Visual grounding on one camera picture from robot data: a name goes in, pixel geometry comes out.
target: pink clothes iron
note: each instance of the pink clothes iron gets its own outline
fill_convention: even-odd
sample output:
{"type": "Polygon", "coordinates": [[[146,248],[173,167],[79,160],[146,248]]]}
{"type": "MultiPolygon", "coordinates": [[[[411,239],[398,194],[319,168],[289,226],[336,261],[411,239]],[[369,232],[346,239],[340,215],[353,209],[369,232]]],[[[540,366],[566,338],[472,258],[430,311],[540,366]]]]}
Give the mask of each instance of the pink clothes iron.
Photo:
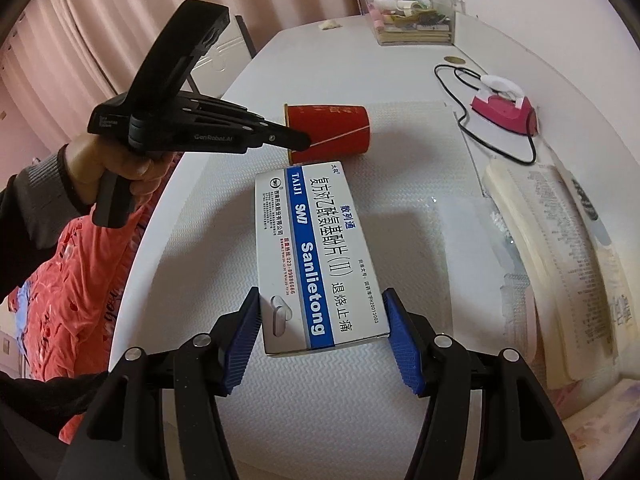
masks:
{"type": "Polygon", "coordinates": [[[514,134],[536,134],[536,113],[522,88],[497,75],[483,75],[480,81],[481,87],[471,103],[472,110],[514,134]]]}

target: metal pin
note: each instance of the metal pin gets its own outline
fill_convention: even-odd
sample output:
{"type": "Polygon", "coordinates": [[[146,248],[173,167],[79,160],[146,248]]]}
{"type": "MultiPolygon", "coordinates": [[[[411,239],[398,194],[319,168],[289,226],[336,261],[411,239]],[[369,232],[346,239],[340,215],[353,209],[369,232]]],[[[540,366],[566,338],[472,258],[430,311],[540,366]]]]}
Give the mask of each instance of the metal pin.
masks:
{"type": "Polygon", "coordinates": [[[507,359],[507,361],[510,361],[512,363],[516,363],[520,359],[520,354],[518,354],[512,348],[507,348],[504,352],[502,352],[502,355],[505,359],[507,359]]]}
{"type": "Polygon", "coordinates": [[[433,339],[433,342],[436,343],[436,346],[439,346],[440,348],[449,348],[451,345],[453,345],[453,341],[451,340],[451,338],[444,334],[437,335],[433,339]]]}
{"type": "Polygon", "coordinates": [[[211,338],[208,334],[198,334],[193,338],[193,345],[198,348],[202,348],[203,346],[208,346],[211,343],[211,338]]]}
{"type": "Polygon", "coordinates": [[[127,361],[135,361],[136,359],[140,359],[142,355],[142,350],[138,347],[129,348],[126,352],[124,352],[124,358],[127,361]]]}

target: blue gripper pad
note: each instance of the blue gripper pad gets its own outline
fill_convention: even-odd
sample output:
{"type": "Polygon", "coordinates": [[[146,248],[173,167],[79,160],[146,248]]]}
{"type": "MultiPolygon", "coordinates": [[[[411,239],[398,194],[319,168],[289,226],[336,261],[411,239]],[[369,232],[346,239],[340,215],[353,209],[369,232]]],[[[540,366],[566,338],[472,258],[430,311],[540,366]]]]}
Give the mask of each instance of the blue gripper pad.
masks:
{"type": "Polygon", "coordinates": [[[225,352],[223,384],[228,393],[231,393],[231,390],[242,382],[246,365],[254,349],[255,339],[260,331],[262,318],[260,317],[260,295],[257,287],[251,289],[236,314],[241,316],[241,320],[225,352]]]}
{"type": "Polygon", "coordinates": [[[389,344],[394,352],[402,380],[414,394],[420,395],[426,384],[420,368],[420,352],[418,352],[402,315],[404,313],[406,316],[404,306],[401,303],[398,304],[398,296],[392,288],[388,288],[382,294],[382,299],[385,302],[386,314],[389,318],[389,344]]]}

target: pink curtain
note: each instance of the pink curtain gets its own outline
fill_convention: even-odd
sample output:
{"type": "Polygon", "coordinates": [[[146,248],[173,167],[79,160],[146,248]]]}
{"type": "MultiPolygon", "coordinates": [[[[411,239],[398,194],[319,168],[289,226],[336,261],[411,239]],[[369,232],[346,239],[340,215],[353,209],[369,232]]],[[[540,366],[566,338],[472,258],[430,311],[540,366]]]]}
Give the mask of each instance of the pink curtain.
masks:
{"type": "MultiPolygon", "coordinates": [[[[125,91],[183,0],[32,0],[2,51],[1,76],[51,150],[125,91]]],[[[357,13],[356,0],[208,0],[241,14],[258,49],[278,31],[357,13]]]]}

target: red paper cup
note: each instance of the red paper cup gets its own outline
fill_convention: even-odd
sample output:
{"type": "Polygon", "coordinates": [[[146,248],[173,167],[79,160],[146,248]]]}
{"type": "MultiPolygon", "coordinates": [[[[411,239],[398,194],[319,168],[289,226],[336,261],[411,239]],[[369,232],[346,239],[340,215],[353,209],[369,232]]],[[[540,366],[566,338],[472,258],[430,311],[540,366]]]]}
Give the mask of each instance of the red paper cup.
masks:
{"type": "Polygon", "coordinates": [[[369,149],[371,130],[363,106],[284,105],[284,117],[287,126],[311,138],[308,150],[289,150],[290,164],[339,160],[369,149]]]}

